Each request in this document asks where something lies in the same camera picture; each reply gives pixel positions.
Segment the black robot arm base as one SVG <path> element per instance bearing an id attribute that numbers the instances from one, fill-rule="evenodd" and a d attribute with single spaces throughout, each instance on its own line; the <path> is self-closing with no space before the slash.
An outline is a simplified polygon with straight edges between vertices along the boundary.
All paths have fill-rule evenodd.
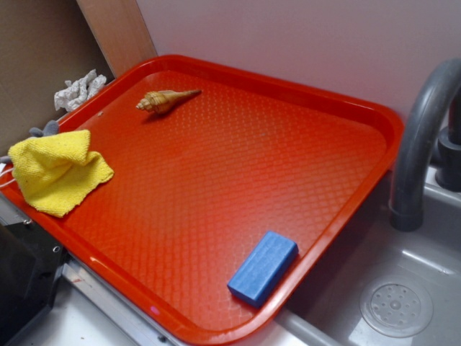
<path id="1" fill-rule="evenodd" d="M 1 226 L 1 344 L 13 345 L 55 302 L 65 247 L 31 220 Z"/>

